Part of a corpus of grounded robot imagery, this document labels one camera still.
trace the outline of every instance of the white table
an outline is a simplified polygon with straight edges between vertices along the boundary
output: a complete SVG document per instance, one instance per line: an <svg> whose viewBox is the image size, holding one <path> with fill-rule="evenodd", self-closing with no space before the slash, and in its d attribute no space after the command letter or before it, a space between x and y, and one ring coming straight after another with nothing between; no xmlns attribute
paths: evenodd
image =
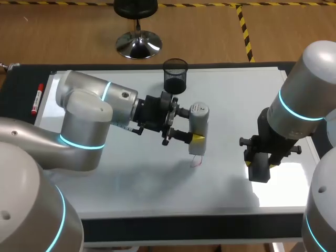
<svg viewBox="0 0 336 252"><path fill-rule="evenodd" d="M84 72L136 89L142 99L146 95L159 96L163 90L161 70ZM55 103L57 83L62 73L50 75L35 123L55 132L60 132L64 116L64 111ZM173 222L174 218L177 221L178 218L241 216L250 220L249 216L266 219L274 216L276 219L278 216L302 214L310 180L319 160L312 139L300 140L297 144L302 147L302 154L292 154L284 158L280 166L272 168L267 184L248 180L243 156L245 148L238 143L240 137L249 138L257 134L257 118L263 108L270 106L285 78L286 73L277 67L188 71L187 90L178 95L179 104L188 108L195 101L202 101L210 108L207 152L199 167L190 167L193 156L188 155L187 145L180 141L172 140L168 146L162 146L159 133L145 130L142 136L137 136L111 126L95 172L89 176L59 171L46 174L63 191L83 223L88 220L92 224L94 220L104 219L109 225L115 222L118 226L118 220L142 219L145 225L146 219L154 217L158 222L167 219ZM173 127L187 131L188 122L176 117ZM249 241L277 240L262 236L256 235ZM193 240L194 244L212 243L210 236L198 237L197 233L196 239L187 240ZM125 239L98 242L141 244L139 240L134 243ZM230 240L246 242L247 238L223 239L213 238L217 244ZM166 243L175 240L176 244L185 239L165 237L163 240ZM147 239L145 243L155 244L155 241Z"/></svg>

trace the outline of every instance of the red marker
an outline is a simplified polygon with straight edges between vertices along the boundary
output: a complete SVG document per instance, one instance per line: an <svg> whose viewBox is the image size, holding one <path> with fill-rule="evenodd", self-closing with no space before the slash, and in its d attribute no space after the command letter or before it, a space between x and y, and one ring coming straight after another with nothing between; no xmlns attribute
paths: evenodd
<svg viewBox="0 0 336 252"><path fill-rule="evenodd" d="M33 116L35 116L37 114L38 105L40 104L40 99L42 97L42 91L43 91L43 83L38 85L38 89L37 89L36 97L35 97L35 100L34 100L33 108L31 109L31 113L32 113Z"/></svg>

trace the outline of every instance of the black mesh cup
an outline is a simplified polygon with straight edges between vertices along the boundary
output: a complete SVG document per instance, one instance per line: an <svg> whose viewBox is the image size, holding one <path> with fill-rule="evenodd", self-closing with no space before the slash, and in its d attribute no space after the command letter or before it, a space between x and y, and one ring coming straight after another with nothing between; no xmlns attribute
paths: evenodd
<svg viewBox="0 0 336 252"><path fill-rule="evenodd" d="M183 93L187 88L188 63L183 59L169 59L163 63L164 90L172 95Z"/></svg>

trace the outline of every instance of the yellow and black tape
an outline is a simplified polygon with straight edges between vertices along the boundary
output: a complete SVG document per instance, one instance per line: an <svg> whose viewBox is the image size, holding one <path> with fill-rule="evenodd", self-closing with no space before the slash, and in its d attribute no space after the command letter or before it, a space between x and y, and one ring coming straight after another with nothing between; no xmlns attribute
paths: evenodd
<svg viewBox="0 0 336 252"><path fill-rule="evenodd" d="M242 8L241 6L236 6L240 26L241 26L241 29L243 31L243 38L244 38L244 42L245 42L245 50L246 50L247 58L248 58L249 62L256 62L254 60L254 57L253 57L253 54L252 54L250 37L248 35L245 19L243 17L243 12L242 12L241 8Z"/></svg>
<svg viewBox="0 0 336 252"><path fill-rule="evenodd" d="M0 4L14 4L14 5L80 5L80 6L113 6L113 3L85 3L85 2L25 2L25 1L0 1ZM336 3L313 3L313 2L299 2L299 3L211 3L211 4L159 4L159 7L237 7L237 6L336 6Z"/></svg>

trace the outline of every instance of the chrome base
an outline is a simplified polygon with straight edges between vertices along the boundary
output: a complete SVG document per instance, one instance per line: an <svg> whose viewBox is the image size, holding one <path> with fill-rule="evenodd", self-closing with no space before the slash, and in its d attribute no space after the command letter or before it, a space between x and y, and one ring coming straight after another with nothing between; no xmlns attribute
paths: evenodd
<svg viewBox="0 0 336 252"><path fill-rule="evenodd" d="M142 30L140 36L129 32L118 38L115 44L117 51L130 59L147 59L157 54L162 48L159 36L150 31Z"/></svg>

